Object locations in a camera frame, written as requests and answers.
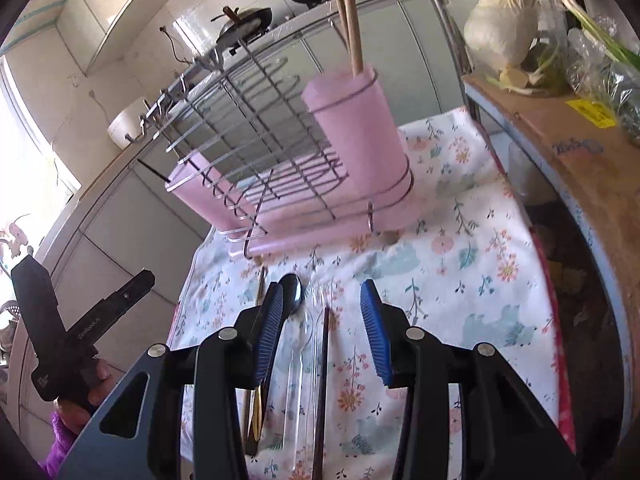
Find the floor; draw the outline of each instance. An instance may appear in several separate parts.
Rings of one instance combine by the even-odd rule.
[[[552,233],[548,259],[586,272],[580,292],[557,293],[577,457],[590,478],[611,457],[620,432],[623,376],[618,332],[591,253],[567,209],[559,200],[526,209],[536,227]]]

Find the spoon head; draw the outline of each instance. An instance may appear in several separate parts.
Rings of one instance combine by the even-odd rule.
[[[283,314],[293,314],[302,303],[302,282],[296,274],[285,274],[279,281],[284,292]]]

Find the silver bolt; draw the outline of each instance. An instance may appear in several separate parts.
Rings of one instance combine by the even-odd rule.
[[[222,339],[222,341],[231,341],[238,337],[238,330],[231,327],[223,328],[218,332],[218,337]]]
[[[146,353],[149,354],[149,357],[162,357],[165,352],[166,348],[161,344],[151,345],[149,350],[146,351]]]
[[[420,341],[424,337],[424,330],[417,326],[412,326],[406,329],[405,334],[412,341]]]
[[[489,343],[480,343],[478,345],[478,353],[485,357],[491,357],[492,355],[495,354],[495,348],[493,345],[490,345]]]

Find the hand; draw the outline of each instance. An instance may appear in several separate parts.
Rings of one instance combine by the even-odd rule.
[[[89,403],[97,407],[102,404],[103,400],[107,398],[115,387],[116,378],[111,375],[111,369],[107,361],[103,359],[98,360],[96,372],[102,382],[89,392]],[[53,405],[60,416],[60,420],[75,434],[79,434],[91,418],[87,410],[70,400],[56,399]]]

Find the purple sleeve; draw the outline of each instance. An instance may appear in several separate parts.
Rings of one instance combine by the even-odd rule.
[[[75,434],[69,430],[63,423],[57,413],[54,413],[51,417],[53,425],[53,433],[56,436],[56,441],[51,447],[51,452],[44,462],[40,463],[40,467],[44,469],[45,473],[52,479],[55,478],[60,470],[63,460],[66,454],[71,449]]]

